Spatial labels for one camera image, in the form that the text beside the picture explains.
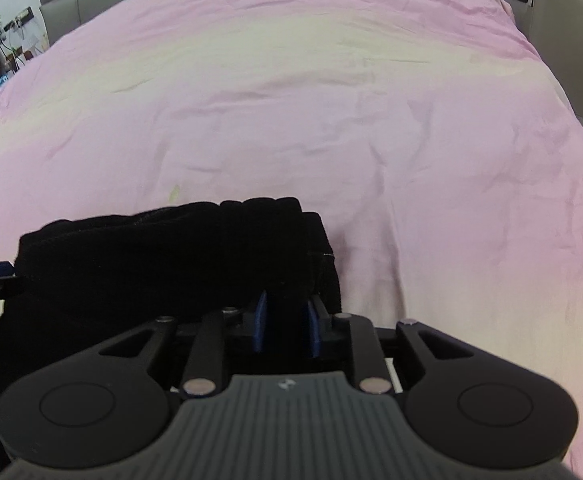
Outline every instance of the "black garment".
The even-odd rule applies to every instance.
[[[18,378],[156,316],[181,322],[272,291],[274,351],[292,351],[318,292],[340,312],[320,216],[294,198],[192,203],[136,216],[57,221],[20,240],[26,292],[0,318],[0,394]],[[9,463],[0,444],[0,471]]]

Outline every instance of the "pink bedsheet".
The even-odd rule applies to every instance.
[[[0,90],[0,259],[55,219],[297,196],[347,310],[580,411],[583,129],[501,0],[127,0]]]

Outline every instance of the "bed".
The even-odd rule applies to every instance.
[[[0,260],[59,218],[296,196],[345,310],[562,384],[583,478],[583,128],[507,3],[41,2],[54,45],[0,89]]]

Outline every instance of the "bedspread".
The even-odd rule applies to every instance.
[[[562,384],[583,477],[583,129],[504,1],[126,0],[0,89],[0,259],[254,196],[320,213],[345,310]]]

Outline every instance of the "white logo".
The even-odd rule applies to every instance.
[[[282,381],[280,381],[278,383],[278,387],[282,388],[286,392],[288,392],[294,386],[296,386],[296,381],[294,381],[293,379],[290,379],[290,378],[283,379]]]

